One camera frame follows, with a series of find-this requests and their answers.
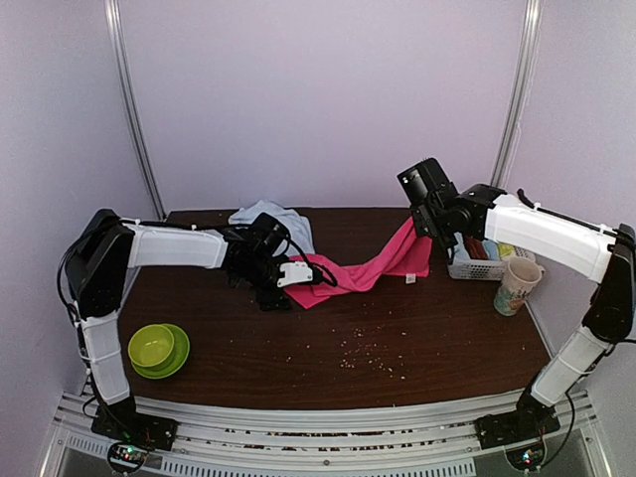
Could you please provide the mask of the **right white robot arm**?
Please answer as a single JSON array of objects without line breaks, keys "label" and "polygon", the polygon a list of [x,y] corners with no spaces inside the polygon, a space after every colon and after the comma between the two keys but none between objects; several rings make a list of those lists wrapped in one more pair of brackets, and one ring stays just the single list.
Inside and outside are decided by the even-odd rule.
[{"label": "right white robot arm", "polygon": [[553,356],[532,378],[510,416],[516,437],[532,437],[548,421],[547,409],[592,374],[612,348],[630,337],[635,315],[635,234],[621,225],[579,223],[528,205],[515,194],[478,184],[459,193],[449,182],[433,188],[402,180],[415,229],[450,249],[458,233],[514,245],[546,267],[531,300],[540,316],[567,319]]}]

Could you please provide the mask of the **magenta pink towel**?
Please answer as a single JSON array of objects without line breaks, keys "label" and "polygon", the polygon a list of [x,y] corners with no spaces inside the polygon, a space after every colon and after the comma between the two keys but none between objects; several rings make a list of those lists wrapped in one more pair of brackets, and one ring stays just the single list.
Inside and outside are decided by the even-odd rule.
[{"label": "magenta pink towel", "polygon": [[407,219],[382,250],[362,264],[340,265],[321,254],[309,254],[312,263],[322,265],[336,278],[337,285],[292,285],[285,293],[304,309],[310,309],[332,296],[372,290],[382,276],[396,276],[415,284],[429,274],[433,242],[418,237],[412,219]]}]

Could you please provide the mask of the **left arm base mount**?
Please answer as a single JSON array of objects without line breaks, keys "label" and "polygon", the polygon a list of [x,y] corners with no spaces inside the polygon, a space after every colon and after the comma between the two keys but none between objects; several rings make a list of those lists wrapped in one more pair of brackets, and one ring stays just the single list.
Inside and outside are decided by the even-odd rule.
[{"label": "left arm base mount", "polygon": [[134,412],[117,417],[109,408],[100,407],[90,430],[101,436],[150,450],[172,449],[178,422],[167,417]]}]

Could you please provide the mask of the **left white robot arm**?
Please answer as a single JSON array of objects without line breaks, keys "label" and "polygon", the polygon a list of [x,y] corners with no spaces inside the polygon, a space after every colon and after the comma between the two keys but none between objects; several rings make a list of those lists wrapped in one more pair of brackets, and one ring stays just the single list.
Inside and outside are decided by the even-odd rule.
[{"label": "left white robot arm", "polygon": [[143,421],[124,402],[132,390],[124,370],[119,319],[144,268],[221,270],[265,294],[282,296],[284,259],[280,244],[289,230],[269,214],[248,225],[198,226],[126,219],[112,209],[94,213],[61,261],[59,277],[69,287],[70,311],[101,401],[105,426],[122,441],[136,439]]}]

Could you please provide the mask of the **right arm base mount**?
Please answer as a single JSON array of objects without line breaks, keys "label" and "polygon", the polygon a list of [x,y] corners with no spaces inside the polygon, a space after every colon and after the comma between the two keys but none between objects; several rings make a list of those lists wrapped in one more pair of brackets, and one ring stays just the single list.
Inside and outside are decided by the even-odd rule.
[{"label": "right arm base mount", "polygon": [[546,433],[560,430],[555,409],[543,405],[487,414],[477,418],[474,426],[482,449],[539,440]]}]

